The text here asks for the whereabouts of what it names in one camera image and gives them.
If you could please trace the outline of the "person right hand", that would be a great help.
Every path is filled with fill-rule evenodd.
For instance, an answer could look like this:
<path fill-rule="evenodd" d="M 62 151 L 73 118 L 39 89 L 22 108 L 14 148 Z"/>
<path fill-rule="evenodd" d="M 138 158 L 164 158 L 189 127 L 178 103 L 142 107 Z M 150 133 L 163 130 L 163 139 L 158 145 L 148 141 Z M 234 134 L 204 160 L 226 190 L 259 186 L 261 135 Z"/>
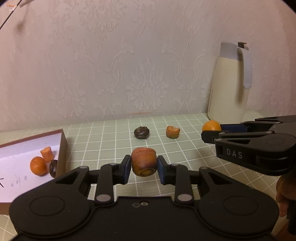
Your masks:
<path fill-rule="evenodd" d="M 289 220 L 287 231 L 295 235 L 295 217 L 292 218 L 292 203 L 295 201 L 295 174 L 282 175 L 276 183 L 276 202 L 280 205 L 280 217 Z"/>

